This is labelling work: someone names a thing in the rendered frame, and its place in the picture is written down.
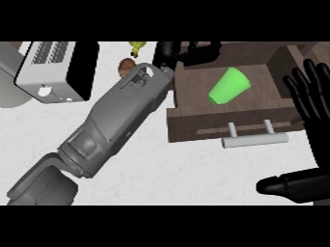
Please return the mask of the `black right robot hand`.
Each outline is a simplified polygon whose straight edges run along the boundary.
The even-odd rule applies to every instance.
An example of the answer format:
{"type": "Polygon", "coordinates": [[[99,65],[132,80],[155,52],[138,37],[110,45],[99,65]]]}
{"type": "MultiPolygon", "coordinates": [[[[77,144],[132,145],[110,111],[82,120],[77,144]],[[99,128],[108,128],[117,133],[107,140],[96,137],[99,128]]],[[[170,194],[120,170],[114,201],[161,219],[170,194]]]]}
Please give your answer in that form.
{"type": "Polygon", "coordinates": [[[330,206],[330,68],[310,59],[303,60],[303,68],[291,69],[282,83],[302,117],[316,167],[260,179],[256,191],[297,204],[330,206]]]}

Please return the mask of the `white and black toaster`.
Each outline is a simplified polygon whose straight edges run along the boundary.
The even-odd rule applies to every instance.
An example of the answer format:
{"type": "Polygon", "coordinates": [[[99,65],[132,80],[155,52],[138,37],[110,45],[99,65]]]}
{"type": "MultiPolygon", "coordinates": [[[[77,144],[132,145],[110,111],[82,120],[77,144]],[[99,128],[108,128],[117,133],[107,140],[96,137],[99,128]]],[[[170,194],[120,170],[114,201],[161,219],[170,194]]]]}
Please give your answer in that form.
{"type": "Polygon", "coordinates": [[[42,103],[86,101],[98,54],[95,41],[33,41],[14,84],[42,103]]]}

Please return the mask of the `brown cupcake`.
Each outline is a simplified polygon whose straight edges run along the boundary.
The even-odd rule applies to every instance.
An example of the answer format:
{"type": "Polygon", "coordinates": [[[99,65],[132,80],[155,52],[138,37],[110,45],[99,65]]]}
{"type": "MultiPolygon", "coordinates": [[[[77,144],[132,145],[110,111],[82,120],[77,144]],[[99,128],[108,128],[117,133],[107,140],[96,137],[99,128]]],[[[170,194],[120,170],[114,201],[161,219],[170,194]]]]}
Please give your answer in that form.
{"type": "Polygon", "coordinates": [[[119,62],[119,66],[117,66],[117,74],[120,77],[123,77],[127,72],[130,71],[130,69],[135,67],[135,61],[130,58],[124,58],[120,62],[119,62]]]}

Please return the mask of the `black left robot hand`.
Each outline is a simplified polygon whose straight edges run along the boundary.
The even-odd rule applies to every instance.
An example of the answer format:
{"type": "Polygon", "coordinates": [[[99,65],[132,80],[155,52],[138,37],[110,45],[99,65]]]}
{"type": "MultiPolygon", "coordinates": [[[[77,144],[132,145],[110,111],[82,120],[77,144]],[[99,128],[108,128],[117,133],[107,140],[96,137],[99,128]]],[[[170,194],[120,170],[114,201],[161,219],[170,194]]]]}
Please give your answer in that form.
{"type": "Polygon", "coordinates": [[[160,41],[154,47],[151,64],[158,68],[173,69],[176,62],[182,62],[185,67],[210,63],[217,59],[220,46],[217,41],[212,41],[206,46],[198,46],[197,42],[191,41],[186,51],[181,52],[179,41],[160,41]]]}

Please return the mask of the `green plastic cup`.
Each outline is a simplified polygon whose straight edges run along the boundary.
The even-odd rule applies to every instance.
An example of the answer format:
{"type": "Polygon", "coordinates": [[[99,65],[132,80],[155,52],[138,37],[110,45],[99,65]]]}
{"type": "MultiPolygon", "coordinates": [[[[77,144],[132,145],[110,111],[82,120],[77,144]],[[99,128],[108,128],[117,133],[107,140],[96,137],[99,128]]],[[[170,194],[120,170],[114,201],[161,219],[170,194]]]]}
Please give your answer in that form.
{"type": "Polygon", "coordinates": [[[209,102],[226,104],[248,88],[250,82],[243,72],[237,68],[228,68],[207,93],[209,102]]]}

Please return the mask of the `brown wooden drawer box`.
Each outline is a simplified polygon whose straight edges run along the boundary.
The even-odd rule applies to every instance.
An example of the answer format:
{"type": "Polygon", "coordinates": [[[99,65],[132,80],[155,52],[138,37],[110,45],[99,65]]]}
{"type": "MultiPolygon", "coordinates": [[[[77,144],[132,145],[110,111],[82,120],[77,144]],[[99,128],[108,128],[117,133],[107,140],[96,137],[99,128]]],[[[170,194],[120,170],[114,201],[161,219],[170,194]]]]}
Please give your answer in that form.
{"type": "Polygon", "coordinates": [[[225,111],[248,111],[269,108],[293,107],[290,98],[281,98],[272,83],[265,65],[240,66],[250,88],[226,103],[215,105],[207,100],[207,93],[225,73],[225,68],[185,69],[182,64],[175,72],[176,107],[194,109],[222,109],[225,111]]]}

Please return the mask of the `brown wooden drawer front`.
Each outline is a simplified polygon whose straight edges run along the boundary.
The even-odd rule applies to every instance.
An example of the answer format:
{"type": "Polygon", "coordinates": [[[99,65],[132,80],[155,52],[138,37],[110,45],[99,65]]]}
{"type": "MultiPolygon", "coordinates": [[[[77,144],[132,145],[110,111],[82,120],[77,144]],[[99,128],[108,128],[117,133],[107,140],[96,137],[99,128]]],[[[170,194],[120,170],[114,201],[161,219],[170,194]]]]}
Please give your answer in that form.
{"type": "Polygon", "coordinates": [[[228,137],[228,123],[234,124],[238,136],[265,134],[263,120],[269,120],[275,133],[305,129],[293,107],[189,115],[181,113],[178,109],[167,109],[167,142],[176,143],[228,137]]]}

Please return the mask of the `yellow banana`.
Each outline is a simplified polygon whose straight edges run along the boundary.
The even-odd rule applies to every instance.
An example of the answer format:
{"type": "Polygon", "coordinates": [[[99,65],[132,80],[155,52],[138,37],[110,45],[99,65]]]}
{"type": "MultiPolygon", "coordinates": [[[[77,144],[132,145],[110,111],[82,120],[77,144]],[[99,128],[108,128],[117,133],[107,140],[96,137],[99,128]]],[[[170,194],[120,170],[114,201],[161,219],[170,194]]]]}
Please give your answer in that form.
{"type": "Polygon", "coordinates": [[[129,45],[132,46],[132,50],[130,50],[130,56],[133,58],[138,57],[139,54],[139,49],[144,47],[145,42],[144,41],[130,41],[129,45]]]}

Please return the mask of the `brown wooden cabinet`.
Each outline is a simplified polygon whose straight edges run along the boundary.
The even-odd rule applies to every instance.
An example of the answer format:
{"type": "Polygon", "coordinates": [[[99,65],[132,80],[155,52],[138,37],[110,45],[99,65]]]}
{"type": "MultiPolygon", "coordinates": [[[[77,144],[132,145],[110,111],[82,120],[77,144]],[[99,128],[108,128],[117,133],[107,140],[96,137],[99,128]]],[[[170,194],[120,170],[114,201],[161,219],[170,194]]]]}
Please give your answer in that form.
{"type": "Polygon", "coordinates": [[[330,66],[330,41],[223,41],[217,59],[185,69],[237,68],[265,65],[281,98],[288,97],[281,76],[302,60],[310,58],[315,63],[330,66]]]}

